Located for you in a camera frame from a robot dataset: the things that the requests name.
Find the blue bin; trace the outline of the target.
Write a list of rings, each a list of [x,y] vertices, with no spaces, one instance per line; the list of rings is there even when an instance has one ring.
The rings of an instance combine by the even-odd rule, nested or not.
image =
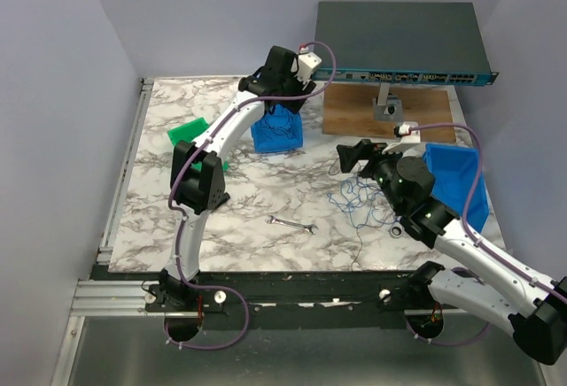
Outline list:
[[[251,134],[257,153],[296,150],[303,146],[301,115],[275,105],[251,126]]]
[[[435,177],[432,194],[439,201],[462,215],[470,186],[478,169],[478,151],[451,145],[427,143],[423,154],[428,169]],[[468,222],[481,232],[489,216],[484,175],[470,201]]]

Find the green plastic bin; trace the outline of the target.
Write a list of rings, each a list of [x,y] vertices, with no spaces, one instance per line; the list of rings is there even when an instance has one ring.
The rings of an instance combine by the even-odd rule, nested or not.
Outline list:
[[[209,124],[206,120],[200,117],[189,123],[170,129],[167,135],[173,147],[175,147],[180,141],[185,141],[186,143],[194,142],[198,136],[207,131],[208,127]]]

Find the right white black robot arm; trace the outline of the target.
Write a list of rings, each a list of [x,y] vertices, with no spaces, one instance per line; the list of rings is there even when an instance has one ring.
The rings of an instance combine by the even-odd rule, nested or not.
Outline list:
[[[433,195],[435,177],[417,156],[391,152],[385,143],[338,145],[340,169],[363,162],[361,177],[377,183],[405,232],[480,277],[459,279],[438,269],[408,285],[420,308],[437,301],[459,307],[512,336],[539,363],[554,365],[566,349],[566,281],[518,261],[487,241],[463,216]]]

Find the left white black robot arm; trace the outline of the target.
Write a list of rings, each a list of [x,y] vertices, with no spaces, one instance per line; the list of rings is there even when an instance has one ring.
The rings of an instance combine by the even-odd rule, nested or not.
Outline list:
[[[199,252],[207,218],[229,195],[225,192],[224,159],[244,132],[281,104],[298,112],[312,96],[311,80],[322,60],[306,44],[298,51],[274,46],[263,66],[242,78],[221,116],[191,142],[174,147],[168,208],[179,212],[174,246],[159,273],[159,291],[174,309],[185,311],[198,300],[188,283],[199,272]]]

